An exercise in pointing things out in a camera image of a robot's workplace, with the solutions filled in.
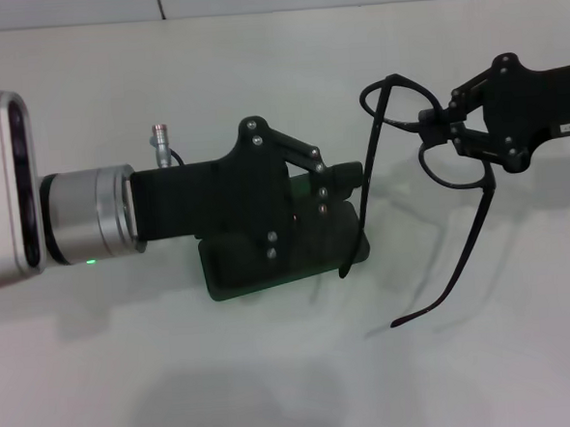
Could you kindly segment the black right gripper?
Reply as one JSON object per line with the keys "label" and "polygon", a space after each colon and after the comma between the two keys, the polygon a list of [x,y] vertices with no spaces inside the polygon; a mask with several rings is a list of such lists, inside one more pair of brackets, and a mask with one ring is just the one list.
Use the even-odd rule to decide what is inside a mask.
{"label": "black right gripper", "polygon": [[[570,136],[570,66],[533,71],[509,52],[454,88],[446,108],[420,84],[415,90],[432,106],[418,114],[419,136],[427,148],[450,141],[461,157],[499,161],[507,171],[526,170],[544,142]],[[462,123],[480,106],[489,134]]]}

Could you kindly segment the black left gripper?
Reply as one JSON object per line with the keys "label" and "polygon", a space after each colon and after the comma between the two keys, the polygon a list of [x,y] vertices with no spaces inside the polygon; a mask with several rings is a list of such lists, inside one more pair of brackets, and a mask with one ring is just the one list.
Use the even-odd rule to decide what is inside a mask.
{"label": "black left gripper", "polygon": [[[261,117],[243,119],[238,129],[224,157],[130,176],[139,239],[240,234],[263,258],[274,249],[277,262],[349,258],[357,213],[330,189],[360,187],[362,164],[327,166],[317,146]],[[292,196],[308,190],[319,191]]]}

